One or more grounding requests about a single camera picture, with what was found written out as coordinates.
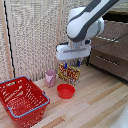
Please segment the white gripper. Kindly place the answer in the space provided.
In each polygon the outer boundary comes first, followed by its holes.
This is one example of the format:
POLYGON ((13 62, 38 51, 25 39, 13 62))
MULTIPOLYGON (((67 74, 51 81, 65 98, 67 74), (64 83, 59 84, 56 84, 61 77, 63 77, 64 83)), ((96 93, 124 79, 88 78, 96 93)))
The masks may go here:
MULTIPOLYGON (((75 58, 84 58, 90 55, 91 40, 87 39, 82 42, 74 43, 70 46, 69 42, 60 43, 56 46, 56 58, 58 60, 69 60, 75 58)), ((78 67, 81 66, 82 60, 77 61, 78 67)), ((64 69, 67 69, 67 62, 64 61, 64 69)))

